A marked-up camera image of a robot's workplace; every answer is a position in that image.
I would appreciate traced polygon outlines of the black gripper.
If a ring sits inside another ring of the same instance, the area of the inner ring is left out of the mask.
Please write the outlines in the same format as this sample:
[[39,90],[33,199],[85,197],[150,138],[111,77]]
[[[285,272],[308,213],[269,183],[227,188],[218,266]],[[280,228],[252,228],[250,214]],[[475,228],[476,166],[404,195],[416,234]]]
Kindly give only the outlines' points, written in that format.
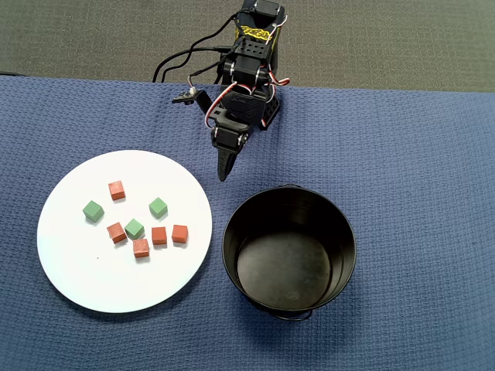
[[251,136],[251,125],[230,114],[211,114],[214,120],[212,144],[217,148],[217,175],[224,182],[237,156]]

